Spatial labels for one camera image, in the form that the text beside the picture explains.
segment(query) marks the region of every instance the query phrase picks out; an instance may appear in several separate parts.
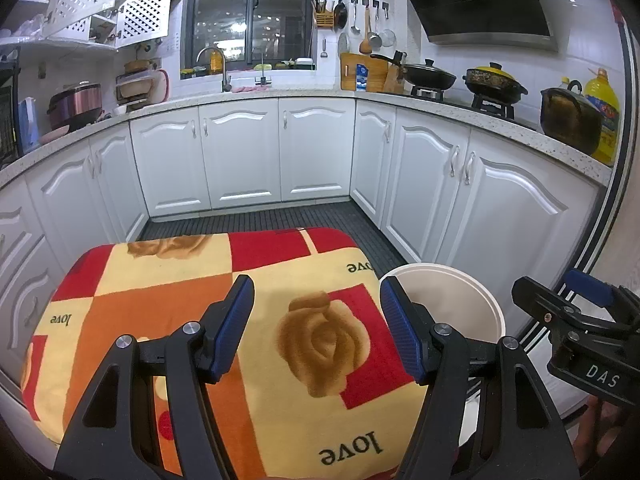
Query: floor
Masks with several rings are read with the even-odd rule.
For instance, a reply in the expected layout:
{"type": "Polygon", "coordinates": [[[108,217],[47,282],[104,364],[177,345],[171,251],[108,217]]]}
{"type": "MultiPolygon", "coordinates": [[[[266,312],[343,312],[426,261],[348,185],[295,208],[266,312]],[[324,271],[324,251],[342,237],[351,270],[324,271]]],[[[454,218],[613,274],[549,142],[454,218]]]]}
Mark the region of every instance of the floor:
{"type": "Polygon", "coordinates": [[[296,227],[333,227],[344,231],[353,238],[369,259],[379,278],[406,263],[404,258],[353,201],[171,222],[150,221],[142,231],[140,240],[296,227]]]}

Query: orange blanket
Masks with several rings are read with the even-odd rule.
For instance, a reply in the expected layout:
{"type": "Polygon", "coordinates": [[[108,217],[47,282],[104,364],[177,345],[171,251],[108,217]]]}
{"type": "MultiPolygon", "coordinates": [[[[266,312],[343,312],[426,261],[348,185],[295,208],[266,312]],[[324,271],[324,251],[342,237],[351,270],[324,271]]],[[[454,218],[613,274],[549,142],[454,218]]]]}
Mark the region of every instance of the orange blanket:
{"type": "MultiPolygon", "coordinates": [[[[255,303],[231,371],[207,391],[239,480],[388,478],[424,389],[402,369],[378,280],[325,228],[101,246],[75,264],[33,336],[22,380],[39,428],[60,443],[109,346],[159,338],[222,300],[238,274],[255,303]]],[[[180,472],[166,384],[155,378],[164,467],[180,472]]]]}

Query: white bucket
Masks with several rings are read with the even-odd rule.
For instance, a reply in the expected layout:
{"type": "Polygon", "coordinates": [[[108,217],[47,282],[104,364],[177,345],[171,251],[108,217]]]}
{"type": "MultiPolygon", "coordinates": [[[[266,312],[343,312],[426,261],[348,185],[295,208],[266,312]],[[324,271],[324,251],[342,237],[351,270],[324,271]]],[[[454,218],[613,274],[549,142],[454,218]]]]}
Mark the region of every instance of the white bucket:
{"type": "Polygon", "coordinates": [[[389,276],[395,276],[409,299],[424,305],[437,323],[450,324],[464,337],[497,343],[506,334],[496,299],[482,283],[460,270],[409,264],[391,270],[382,280],[389,276]]]}

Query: faucet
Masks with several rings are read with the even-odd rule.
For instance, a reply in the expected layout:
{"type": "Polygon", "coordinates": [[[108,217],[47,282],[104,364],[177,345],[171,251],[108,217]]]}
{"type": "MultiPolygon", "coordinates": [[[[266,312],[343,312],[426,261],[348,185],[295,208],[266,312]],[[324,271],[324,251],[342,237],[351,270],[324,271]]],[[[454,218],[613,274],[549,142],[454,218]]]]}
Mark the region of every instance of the faucet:
{"type": "Polygon", "coordinates": [[[226,57],[225,57],[225,53],[222,52],[222,50],[219,47],[206,46],[205,48],[203,48],[201,51],[199,51],[198,55],[196,56],[196,64],[198,64],[198,60],[200,59],[200,56],[206,50],[212,50],[214,52],[219,53],[220,56],[222,56],[222,91],[223,92],[231,92],[231,76],[229,76],[228,78],[226,77],[226,57]]]}

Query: frying pan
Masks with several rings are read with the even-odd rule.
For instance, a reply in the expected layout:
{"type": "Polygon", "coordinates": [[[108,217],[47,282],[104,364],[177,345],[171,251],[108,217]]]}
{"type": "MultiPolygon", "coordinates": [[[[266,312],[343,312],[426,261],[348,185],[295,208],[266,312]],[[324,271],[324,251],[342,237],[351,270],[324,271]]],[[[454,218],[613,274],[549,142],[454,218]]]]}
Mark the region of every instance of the frying pan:
{"type": "Polygon", "coordinates": [[[402,53],[396,52],[396,56],[391,59],[386,56],[380,56],[380,54],[371,54],[371,57],[377,59],[385,59],[389,63],[393,63],[399,66],[404,73],[404,78],[412,85],[422,88],[433,88],[434,90],[447,90],[453,86],[456,81],[456,76],[445,72],[439,68],[433,66],[433,59],[425,59],[424,65],[422,64],[401,64],[402,53]]]}
{"type": "Polygon", "coordinates": [[[342,0],[338,0],[338,4],[334,7],[334,30],[344,28],[347,24],[349,11],[342,0]]]}
{"type": "Polygon", "coordinates": [[[474,94],[506,105],[516,104],[522,94],[529,94],[527,89],[518,83],[512,75],[504,72],[498,63],[469,68],[462,79],[465,80],[466,87],[474,94]]]}

